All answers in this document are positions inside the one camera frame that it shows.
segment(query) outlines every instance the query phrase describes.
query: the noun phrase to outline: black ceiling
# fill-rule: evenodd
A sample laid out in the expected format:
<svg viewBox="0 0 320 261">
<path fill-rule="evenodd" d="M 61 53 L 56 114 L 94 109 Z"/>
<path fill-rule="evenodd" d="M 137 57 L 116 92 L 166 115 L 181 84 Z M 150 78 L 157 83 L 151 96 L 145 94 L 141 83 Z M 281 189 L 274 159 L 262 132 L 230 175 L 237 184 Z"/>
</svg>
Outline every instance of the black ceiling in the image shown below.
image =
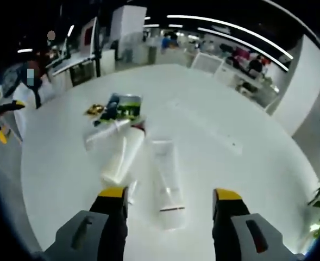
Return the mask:
<svg viewBox="0 0 320 261">
<path fill-rule="evenodd" d="M 320 0 L 308 2 L 276 0 L 304 21 L 320 36 Z M 101 23 L 110 26 L 112 12 L 124 5 L 140 5 L 148 8 L 147 23 L 183 24 L 187 30 L 197 27 L 212 29 L 212 23 L 190 19 L 169 19 L 167 15 L 195 15 L 230 22 L 254 31 L 273 41 L 285 50 L 295 46 L 306 33 L 316 40 L 296 20 L 283 11 L 261 0 L 254 1 L 170 1 L 170 0 L 46 0 L 7 2 L 0 6 L 4 18 L 0 22 L 0 60 L 16 59 L 21 48 L 41 49 L 46 46 L 47 32 L 54 30 L 57 40 L 63 40 L 72 24 L 84 24 L 99 13 Z M 281 53 L 243 31 L 231 29 L 233 36 L 259 47 L 272 56 Z"/>
</svg>

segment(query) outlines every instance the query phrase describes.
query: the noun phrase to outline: office floor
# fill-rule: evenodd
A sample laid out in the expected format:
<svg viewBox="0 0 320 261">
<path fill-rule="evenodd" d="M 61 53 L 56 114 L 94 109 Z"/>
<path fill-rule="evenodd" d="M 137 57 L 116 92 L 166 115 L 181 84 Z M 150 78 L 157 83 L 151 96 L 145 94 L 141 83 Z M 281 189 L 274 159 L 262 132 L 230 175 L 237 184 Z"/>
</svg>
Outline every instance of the office floor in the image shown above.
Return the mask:
<svg viewBox="0 0 320 261">
<path fill-rule="evenodd" d="M 29 252 L 40 250 L 29 224 L 21 187 L 21 145 L 11 135 L 7 144 L 0 142 L 0 197 L 5 216 Z"/>
</svg>

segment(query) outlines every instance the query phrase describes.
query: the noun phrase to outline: ceiling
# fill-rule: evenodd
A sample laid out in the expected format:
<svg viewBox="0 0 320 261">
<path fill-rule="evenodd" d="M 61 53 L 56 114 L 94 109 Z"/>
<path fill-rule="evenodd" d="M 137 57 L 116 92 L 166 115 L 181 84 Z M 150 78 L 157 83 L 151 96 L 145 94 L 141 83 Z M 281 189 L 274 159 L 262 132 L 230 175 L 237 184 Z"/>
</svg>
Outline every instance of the ceiling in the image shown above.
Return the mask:
<svg viewBox="0 0 320 261">
<path fill-rule="evenodd" d="M 4 65 L 24 58 L 25 54 L 17 54 L 20 48 L 34 50 L 45 48 L 47 33 L 50 30 L 55 31 L 56 41 L 63 41 L 72 24 L 79 27 L 97 14 L 102 25 L 109 27 L 112 12 L 124 4 L 147 7 L 147 16 L 151 19 L 146 23 L 159 23 L 162 27 L 166 27 L 169 23 L 182 24 L 184 29 L 194 32 L 197 27 L 212 29 L 212 25 L 217 25 L 206 21 L 166 17 L 167 15 L 195 15 L 247 28 L 285 50 L 293 48 L 304 33 L 317 44 L 316 39 L 296 20 L 261 0 L 225 2 L 200 0 L 191 4 L 186 2 L 184 5 L 182 1 L 174 0 L 41 0 L 40 4 L 38 2 L 19 0 L 0 7 L 2 17 L 7 18 L 6 27 L 0 23 L 0 60 Z M 291 2 L 295 1 L 284 0 L 275 2 L 299 17 L 320 36 L 320 0 L 316 1 L 316 5 L 304 4 L 304 2 L 294 5 Z M 271 56 L 278 58 L 281 55 L 269 44 L 241 30 L 232 28 L 231 34 Z"/>
</svg>

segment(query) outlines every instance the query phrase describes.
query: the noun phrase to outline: yellow object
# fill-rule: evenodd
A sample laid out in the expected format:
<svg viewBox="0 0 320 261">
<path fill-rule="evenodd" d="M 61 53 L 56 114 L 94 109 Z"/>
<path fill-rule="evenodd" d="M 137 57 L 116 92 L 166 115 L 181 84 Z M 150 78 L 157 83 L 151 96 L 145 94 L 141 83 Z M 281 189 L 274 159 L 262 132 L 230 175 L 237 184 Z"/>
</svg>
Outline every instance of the yellow object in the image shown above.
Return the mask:
<svg viewBox="0 0 320 261">
<path fill-rule="evenodd" d="M 16 101 L 16 104 L 17 104 L 17 105 L 25 106 L 25 105 L 24 105 L 24 103 L 23 103 L 23 102 L 21 102 L 21 101 Z"/>
<path fill-rule="evenodd" d="M 226 189 L 216 189 L 219 200 L 241 200 L 242 197 L 234 191 Z"/>
<path fill-rule="evenodd" d="M 99 197 L 122 197 L 123 188 L 108 188 L 102 190 L 101 193 L 98 194 Z"/>
<path fill-rule="evenodd" d="M 0 141 L 4 144 L 7 143 L 7 139 L 2 131 L 0 131 Z"/>
</svg>

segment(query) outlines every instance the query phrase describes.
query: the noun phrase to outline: round white table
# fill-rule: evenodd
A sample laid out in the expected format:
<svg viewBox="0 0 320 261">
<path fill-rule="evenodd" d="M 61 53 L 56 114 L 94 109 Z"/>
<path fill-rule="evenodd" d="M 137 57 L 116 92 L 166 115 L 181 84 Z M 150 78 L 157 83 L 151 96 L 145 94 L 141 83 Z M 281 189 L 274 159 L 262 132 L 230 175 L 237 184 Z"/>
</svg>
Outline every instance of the round white table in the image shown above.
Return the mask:
<svg viewBox="0 0 320 261">
<path fill-rule="evenodd" d="M 164 232 L 130 208 L 124 260 L 215 260 L 214 188 L 238 192 L 250 212 L 260 213 L 283 234 L 284 244 L 297 251 L 310 225 L 306 202 L 318 188 L 305 155 L 245 97 L 179 65 L 146 66 L 94 79 L 29 116 L 21 182 L 29 221 L 43 250 L 59 227 L 91 207 L 103 187 L 84 147 L 91 120 L 83 113 L 94 103 L 106 103 L 113 92 L 142 95 L 147 136 L 174 140 L 187 211 L 185 229 Z M 149 177 L 145 165 L 139 172 L 149 171 Z M 151 184 L 143 180 L 142 186 Z"/>
</svg>

